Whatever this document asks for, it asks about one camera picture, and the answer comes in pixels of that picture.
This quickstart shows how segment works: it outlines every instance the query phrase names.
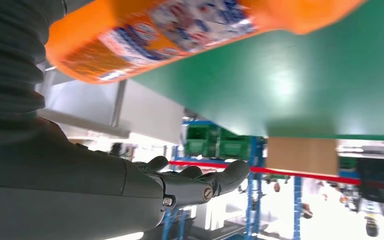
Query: white surface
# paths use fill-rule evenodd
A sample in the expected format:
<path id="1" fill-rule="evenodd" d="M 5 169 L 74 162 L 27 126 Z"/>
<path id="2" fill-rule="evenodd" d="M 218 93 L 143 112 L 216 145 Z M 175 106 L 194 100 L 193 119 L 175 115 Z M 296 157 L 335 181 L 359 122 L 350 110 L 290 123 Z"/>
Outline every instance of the white surface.
<path id="1" fill-rule="evenodd" d="M 132 133 L 179 144 L 183 106 L 128 79 L 120 122 Z"/>
<path id="2" fill-rule="evenodd" d="M 132 234 L 124 235 L 124 236 L 118 236 L 118 237 L 114 237 L 114 238 L 109 238 L 109 239 L 106 239 L 106 240 L 139 240 L 143 236 L 144 236 L 143 232 L 136 232 L 136 233 L 132 233 Z"/>

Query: green table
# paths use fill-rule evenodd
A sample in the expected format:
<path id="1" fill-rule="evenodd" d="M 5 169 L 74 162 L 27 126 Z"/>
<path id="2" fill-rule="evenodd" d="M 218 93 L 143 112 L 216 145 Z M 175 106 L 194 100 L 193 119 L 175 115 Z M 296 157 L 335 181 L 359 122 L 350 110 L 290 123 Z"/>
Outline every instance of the green table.
<path id="1" fill-rule="evenodd" d="M 236 134 L 384 140 L 384 0 L 311 33 L 264 33 L 134 78 Z"/>

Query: orange bottle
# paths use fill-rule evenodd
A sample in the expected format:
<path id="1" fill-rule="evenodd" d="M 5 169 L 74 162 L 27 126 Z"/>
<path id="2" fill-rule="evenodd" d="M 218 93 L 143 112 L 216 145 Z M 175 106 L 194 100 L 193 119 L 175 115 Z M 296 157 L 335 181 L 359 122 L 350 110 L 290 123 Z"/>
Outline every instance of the orange bottle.
<path id="1" fill-rule="evenodd" d="M 256 34 L 306 34 L 364 1 L 95 0 L 51 26 L 47 58 L 75 79 L 112 83 Z"/>

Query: robotic hand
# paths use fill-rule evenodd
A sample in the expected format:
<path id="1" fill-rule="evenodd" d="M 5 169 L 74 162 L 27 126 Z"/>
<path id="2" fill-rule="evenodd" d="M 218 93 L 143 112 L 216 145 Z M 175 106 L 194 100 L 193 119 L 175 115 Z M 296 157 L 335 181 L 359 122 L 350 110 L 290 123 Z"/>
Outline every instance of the robotic hand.
<path id="1" fill-rule="evenodd" d="M 158 173 L 169 164 L 164 156 L 157 156 L 149 163 L 134 164 L 163 188 L 163 206 L 166 209 L 207 203 L 213 197 L 237 189 L 250 171 L 248 164 L 240 160 L 232 162 L 223 172 L 204 175 L 197 166 L 188 166 L 179 173 Z"/>
<path id="2" fill-rule="evenodd" d="M 105 240 L 147 231 L 165 210 L 206 203 L 249 173 L 243 161 L 204 175 L 196 166 L 158 172 L 165 157 L 132 163 L 72 144 L 46 123 L 31 138 L 0 145 L 0 240 Z"/>

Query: red tape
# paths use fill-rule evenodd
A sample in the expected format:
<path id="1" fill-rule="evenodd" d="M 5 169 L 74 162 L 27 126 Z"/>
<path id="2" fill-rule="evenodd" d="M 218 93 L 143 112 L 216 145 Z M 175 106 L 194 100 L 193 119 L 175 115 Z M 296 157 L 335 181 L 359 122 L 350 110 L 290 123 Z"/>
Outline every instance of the red tape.
<path id="1" fill-rule="evenodd" d="M 176 165 L 176 166 L 198 166 L 198 167 L 208 167 L 208 168 L 217 168 L 217 169 L 225 169 L 228 166 L 228 164 L 225 164 L 225 163 L 207 163 L 207 162 L 195 162 L 195 161 L 170 161 L 169 164 Z M 352 185 L 361 184 L 359 179 L 354 179 L 354 178 L 278 171 L 278 170 L 272 170 L 269 168 L 258 167 L 258 166 L 252 166 L 251 171 L 253 173 L 289 175 L 289 176 L 313 178 L 313 179 L 320 179 L 320 180 L 325 180 L 330 182 L 352 184 Z"/>

